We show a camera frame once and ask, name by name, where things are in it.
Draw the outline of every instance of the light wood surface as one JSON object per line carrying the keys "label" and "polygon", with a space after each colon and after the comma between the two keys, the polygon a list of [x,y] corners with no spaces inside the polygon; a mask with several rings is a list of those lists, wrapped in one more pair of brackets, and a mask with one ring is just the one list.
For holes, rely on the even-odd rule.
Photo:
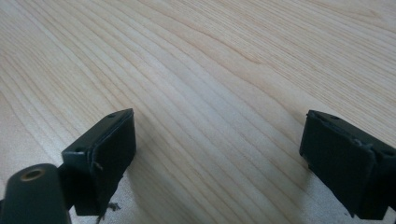
{"label": "light wood surface", "polygon": [[2,0],[0,193],[131,107],[102,223],[369,223],[298,149],[308,109],[396,147],[395,86],[394,0]]}

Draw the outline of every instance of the black plastic part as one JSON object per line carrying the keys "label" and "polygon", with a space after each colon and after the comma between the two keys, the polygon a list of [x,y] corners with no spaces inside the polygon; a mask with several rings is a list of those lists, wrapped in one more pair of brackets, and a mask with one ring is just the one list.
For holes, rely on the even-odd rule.
{"label": "black plastic part", "polygon": [[103,216],[136,152],[134,111],[107,115],[62,152],[66,206],[79,216]]}
{"label": "black plastic part", "polygon": [[71,223],[56,166],[34,165],[8,180],[0,223]]}
{"label": "black plastic part", "polygon": [[353,216],[396,209],[396,149],[335,116],[310,110],[300,154]]}

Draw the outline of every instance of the wooden table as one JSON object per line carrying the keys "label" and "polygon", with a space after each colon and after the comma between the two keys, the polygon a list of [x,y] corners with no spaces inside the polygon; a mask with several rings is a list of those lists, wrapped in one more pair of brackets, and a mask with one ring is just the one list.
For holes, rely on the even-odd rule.
{"label": "wooden table", "polygon": [[308,109],[396,147],[395,86],[393,0],[3,0],[0,193],[132,107],[102,223],[369,223],[298,150]]}

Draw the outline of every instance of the wood grain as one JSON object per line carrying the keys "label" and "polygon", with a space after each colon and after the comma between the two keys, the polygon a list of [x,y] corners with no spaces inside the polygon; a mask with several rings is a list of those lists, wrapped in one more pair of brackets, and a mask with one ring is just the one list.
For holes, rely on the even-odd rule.
{"label": "wood grain", "polygon": [[395,21],[392,0],[0,1],[0,193],[132,107],[103,223],[372,223],[298,149],[308,109],[396,146]]}

